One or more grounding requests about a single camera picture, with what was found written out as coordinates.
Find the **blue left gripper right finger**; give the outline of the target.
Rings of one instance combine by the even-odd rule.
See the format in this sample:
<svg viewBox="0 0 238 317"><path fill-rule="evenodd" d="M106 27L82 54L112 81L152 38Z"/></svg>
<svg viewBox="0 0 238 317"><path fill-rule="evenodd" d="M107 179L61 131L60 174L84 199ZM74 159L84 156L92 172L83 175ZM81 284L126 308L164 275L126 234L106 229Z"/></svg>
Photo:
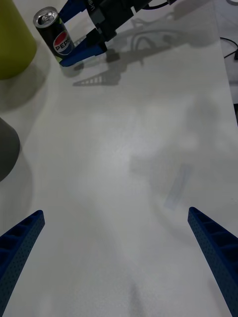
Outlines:
<svg viewBox="0 0 238 317"><path fill-rule="evenodd" d="M238 238L195 207L187 221L231 315L238 316Z"/></svg>

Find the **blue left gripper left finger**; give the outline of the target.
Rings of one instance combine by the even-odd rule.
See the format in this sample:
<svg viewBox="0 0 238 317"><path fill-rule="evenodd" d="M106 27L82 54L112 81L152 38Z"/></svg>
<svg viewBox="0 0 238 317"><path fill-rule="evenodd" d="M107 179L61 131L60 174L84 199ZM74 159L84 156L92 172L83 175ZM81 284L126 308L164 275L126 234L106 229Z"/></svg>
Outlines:
<svg viewBox="0 0 238 317"><path fill-rule="evenodd" d="M0 237L0 316L44 225L44 213L38 210Z"/></svg>

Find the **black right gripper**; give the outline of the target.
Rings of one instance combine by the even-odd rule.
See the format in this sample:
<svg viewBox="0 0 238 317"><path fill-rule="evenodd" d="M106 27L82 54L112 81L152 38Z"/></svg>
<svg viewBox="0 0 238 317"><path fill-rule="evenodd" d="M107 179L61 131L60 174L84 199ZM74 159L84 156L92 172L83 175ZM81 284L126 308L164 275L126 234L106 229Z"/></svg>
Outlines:
<svg viewBox="0 0 238 317"><path fill-rule="evenodd" d="M90 57L98 56L107 51L104 41L114 38L116 30L143 9L148 0L68 0L59 11L63 23L87 9L96 29L90 31L72 52L59 64L69 67Z"/></svg>

